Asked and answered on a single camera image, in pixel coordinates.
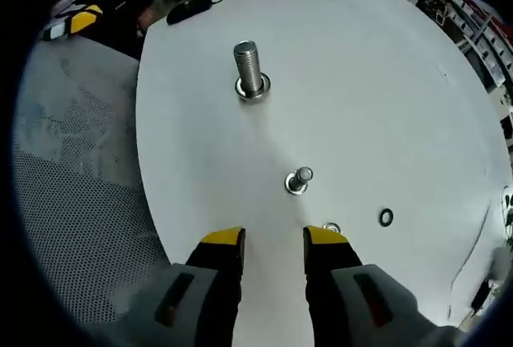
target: computer mouse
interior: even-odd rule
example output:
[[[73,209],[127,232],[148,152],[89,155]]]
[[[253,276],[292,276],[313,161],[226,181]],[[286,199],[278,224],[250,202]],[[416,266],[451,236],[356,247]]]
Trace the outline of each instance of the computer mouse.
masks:
[[[175,6],[166,17],[168,25],[177,24],[212,7],[211,0],[187,0]]]

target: bolt thread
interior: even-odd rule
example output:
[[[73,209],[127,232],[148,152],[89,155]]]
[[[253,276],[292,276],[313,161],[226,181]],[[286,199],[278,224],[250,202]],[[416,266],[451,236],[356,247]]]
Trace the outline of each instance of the bolt thread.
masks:
[[[263,82],[260,72],[257,45],[254,41],[243,41],[233,49],[235,63],[240,76],[240,86],[246,95],[255,95],[261,91]]]

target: gray perforated panel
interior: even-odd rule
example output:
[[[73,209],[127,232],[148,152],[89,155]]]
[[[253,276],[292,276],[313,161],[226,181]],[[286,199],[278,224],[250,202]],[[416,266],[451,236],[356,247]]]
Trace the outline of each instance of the gray perforated panel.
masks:
[[[137,161],[137,64],[85,38],[42,42],[18,97],[20,216],[42,272],[83,324],[117,319],[168,264]]]

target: chair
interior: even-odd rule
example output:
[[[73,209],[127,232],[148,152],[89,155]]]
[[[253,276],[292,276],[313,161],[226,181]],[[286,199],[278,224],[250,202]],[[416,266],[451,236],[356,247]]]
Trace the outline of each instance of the chair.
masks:
[[[39,42],[18,94],[20,217],[42,274],[81,325],[118,319],[168,265],[137,160],[138,64],[79,36]]]

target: white round table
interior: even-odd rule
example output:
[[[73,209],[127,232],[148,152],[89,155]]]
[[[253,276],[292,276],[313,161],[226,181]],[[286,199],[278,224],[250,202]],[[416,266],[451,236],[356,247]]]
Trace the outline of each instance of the white round table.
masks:
[[[236,95],[251,39],[269,97]],[[511,169],[478,76],[405,0],[224,0],[148,31],[137,87],[147,201],[171,262],[247,230],[234,345],[313,345],[302,229],[336,222],[439,324],[458,324],[504,240]],[[313,169],[302,196],[284,188]],[[388,228],[383,208],[394,212]]]

